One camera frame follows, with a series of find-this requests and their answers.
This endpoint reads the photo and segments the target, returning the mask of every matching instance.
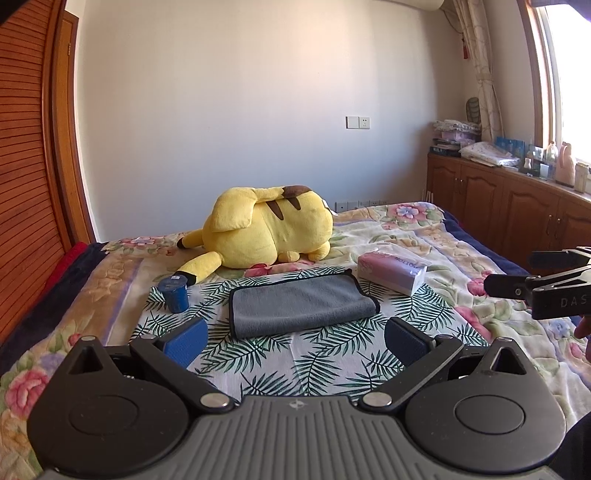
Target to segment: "cabinet door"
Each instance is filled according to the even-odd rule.
[[[505,179],[493,172],[462,165],[460,199],[462,226],[489,248],[496,242]]]
[[[557,195],[516,180],[507,181],[496,250],[505,258],[535,273],[528,265],[527,258],[533,251],[549,249],[557,211]]]
[[[591,247],[591,205],[560,199],[552,249],[574,247]]]
[[[457,217],[456,196],[460,164],[454,159],[429,158],[427,190],[433,194],[433,203]]]

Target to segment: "plush toy tail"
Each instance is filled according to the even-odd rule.
[[[236,187],[222,193],[213,207],[210,228],[212,232],[229,232],[250,226],[252,210],[257,203],[289,199],[309,192],[308,187],[292,185],[270,189]]]

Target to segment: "black clamp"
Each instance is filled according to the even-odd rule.
[[[533,252],[528,262],[533,268],[571,270],[545,277],[489,275],[486,293],[525,301],[534,320],[591,314],[591,248]]]

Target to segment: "red tassel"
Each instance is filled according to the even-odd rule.
[[[470,58],[470,55],[468,54],[468,46],[466,45],[466,40],[464,40],[464,35],[462,35],[462,45],[464,46],[464,60],[467,60]]]

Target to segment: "yellow plush toy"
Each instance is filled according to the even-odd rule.
[[[207,253],[185,263],[177,274],[193,285],[221,265],[295,262],[300,254],[322,260],[330,250],[332,222],[326,202],[308,187],[229,189],[218,197],[203,228],[178,241],[179,248],[203,245]]]

